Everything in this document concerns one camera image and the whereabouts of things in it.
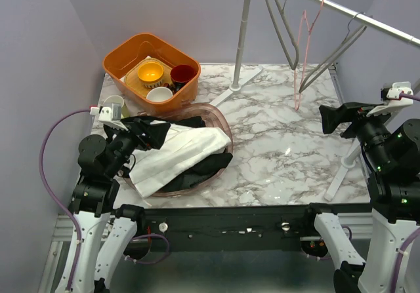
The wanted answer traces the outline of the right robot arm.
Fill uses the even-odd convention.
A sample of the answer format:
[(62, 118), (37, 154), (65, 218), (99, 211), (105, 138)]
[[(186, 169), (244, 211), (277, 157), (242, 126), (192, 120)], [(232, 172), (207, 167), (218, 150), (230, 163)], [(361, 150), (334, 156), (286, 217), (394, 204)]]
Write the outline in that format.
[(342, 138), (357, 138), (370, 175), (372, 235), (366, 259), (355, 251), (334, 212), (302, 218), (303, 230), (320, 234), (333, 260), (336, 292), (403, 292), (411, 245), (419, 236), (419, 120), (409, 119), (390, 133), (373, 104), (320, 106), (322, 129), (341, 123)]

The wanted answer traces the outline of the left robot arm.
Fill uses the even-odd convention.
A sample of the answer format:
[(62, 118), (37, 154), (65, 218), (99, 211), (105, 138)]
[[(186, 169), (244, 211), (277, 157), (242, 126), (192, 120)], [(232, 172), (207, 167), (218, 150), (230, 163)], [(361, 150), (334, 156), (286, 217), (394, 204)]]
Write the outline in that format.
[(108, 292), (114, 271), (133, 237), (145, 231), (140, 206), (114, 209), (120, 184), (117, 173), (136, 149), (160, 149), (170, 124), (139, 117), (124, 119), (123, 128), (106, 127), (107, 136), (92, 134), (79, 144), (80, 179), (73, 191), (76, 221), (66, 265), (57, 292)]

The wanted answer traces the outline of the white skirt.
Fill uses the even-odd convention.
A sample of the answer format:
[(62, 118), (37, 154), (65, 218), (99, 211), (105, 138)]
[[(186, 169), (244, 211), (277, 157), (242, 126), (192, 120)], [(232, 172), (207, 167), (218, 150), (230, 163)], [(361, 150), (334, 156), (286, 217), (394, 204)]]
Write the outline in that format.
[(147, 198), (176, 176), (232, 143), (219, 127), (191, 128), (172, 124), (160, 149), (134, 150), (136, 162), (129, 177)]

